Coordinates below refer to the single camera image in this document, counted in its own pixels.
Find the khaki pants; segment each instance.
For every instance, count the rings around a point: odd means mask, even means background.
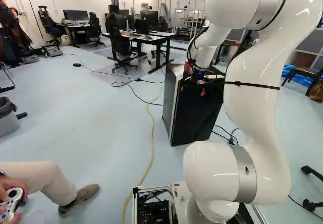
[[[76,198],[74,184],[54,162],[0,162],[0,170],[26,184],[29,194],[41,191],[58,205],[67,205]]]

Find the gray floor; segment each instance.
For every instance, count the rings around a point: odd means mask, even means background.
[[[92,70],[109,73],[114,64],[98,53],[73,47],[64,47],[63,51],[76,54]],[[183,53],[173,51],[172,55],[181,60],[185,58]],[[57,206],[41,193],[32,194],[22,208],[27,215],[43,215],[50,224],[121,223],[124,201],[150,161],[152,121],[145,111],[146,105],[130,88],[111,87],[115,81],[128,79],[75,68],[72,66],[75,62],[78,62],[75,56],[66,54],[12,70],[17,88],[4,95],[18,106],[19,112],[26,111],[29,116],[21,120],[17,132],[0,139],[2,161],[52,160],[77,186],[101,185],[96,199],[75,208],[66,218],[60,218]],[[160,70],[145,77],[154,82],[164,78]],[[0,72],[1,87],[9,84]],[[147,101],[161,94],[156,103],[163,103],[163,84],[133,82],[131,85]],[[299,202],[305,197],[322,201],[323,184],[299,171],[308,164],[323,173],[323,104],[311,101],[304,92],[305,87],[293,82],[280,91],[277,129],[291,167],[291,195]],[[186,146],[170,146],[162,122],[162,107],[149,108],[156,122],[156,154],[144,185],[182,180]],[[217,124],[228,131],[235,128],[223,108]],[[237,132],[236,136],[242,145],[243,134]],[[223,141],[214,134],[210,139]],[[289,199],[279,205],[262,206],[261,210],[269,223],[320,223]],[[130,216],[128,205],[126,223],[131,223]],[[40,220],[25,223],[42,224]]]
[[[97,55],[100,55],[100,56],[103,56],[105,58],[106,57],[113,57],[110,39],[102,36],[100,40],[105,43],[106,47],[104,47],[104,46],[95,47],[95,46],[90,45],[90,44],[88,44],[88,45],[80,45],[80,47],[83,50],[93,52],[93,53],[95,53]],[[175,42],[175,41],[171,41],[171,46],[187,48],[186,44],[178,43],[178,42]],[[156,47],[153,46],[153,45],[143,44],[142,45],[142,50],[147,53],[147,59],[137,58],[137,59],[134,59],[131,62],[131,64],[139,66],[138,70],[135,70],[133,68],[129,68],[129,75],[132,78],[140,78],[140,77],[143,77],[143,76],[147,75],[147,72],[149,70],[151,70],[151,68],[156,65],[156,60],[152,58],[152,55],[150,53],[152,50],[156,50]],[[171,50],[170,59],[174,59],[176,62],[182,62],[182,61],[186,60],[186,52],[181,51],[181,50]],[[152,67],[148,64],[147,60],[151,61]],[[163,55],[161,55],[160,56],[160,62],[164,63],[165,60],[166,60],[166,58]],[[110,67],[107,67],[105,70],[111,71],[112,68],[114,68],[114,65],[111,65]],[[124,69],[118,69],[116,71],[116,73],[123,74]]]

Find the silver joint ring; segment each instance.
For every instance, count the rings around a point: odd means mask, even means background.
[[[255,31],[263,29],[276,16],[281,5],[281,0],[260,0],[258,9],[246,28]]]
[[[229,146],[236,157],[239,174],[239,190],[234,202],[251,203],[257,193],[257,174],[253,161],[243,147]]]

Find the brown shoe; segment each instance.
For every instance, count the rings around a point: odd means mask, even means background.
[[[84,203],[85,201],[94,197],[100,190],[100,186],[98,184],[87,185],[82,189],[78,190],[76,199],[66,205],[66,206],[59,206],[59,214],[64,215],[70,211],[70,209],[78,204]]]

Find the yellow cable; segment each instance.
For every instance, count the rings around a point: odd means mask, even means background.
[[[147,105],[146,105],[146,111],[147,113],[150,115],[151,119],[152,119],[152,129],[151,129],[151,160],[150,160],[150,163],[146,169],[146,172],[145,174],[143,175],[143,177],[141,178],[139,184],[137,186],[141,186],[141,184],[144,182],[147,174],[149,173],[150,171],[150,168],[152,166],[152,163],[153,163],[153,160],[155,158],[155,146],[154,146],[154,142],[153,142],[153,132],[155,130],[155,118],[153,117],[152,113],[150,113],[149,111],[149,104],[150,103],[153,103],[155,100],[158,100],[160,98],[160,96],[162,95],[162,89],[160,89],[160,93],[159,93],[159,96],[155,99],[153,99],[152,101],[150,101]],[[129,200],[132,196],[132,193],[129,194],[129,196],[127,197],[126,199],[126,202],[123,206],[123,212],[122,212],[122,224],[125,224],[125,217],[126,217],[126,211],[127,211],[127,206],[128,206],[128,203],[129,203]]]

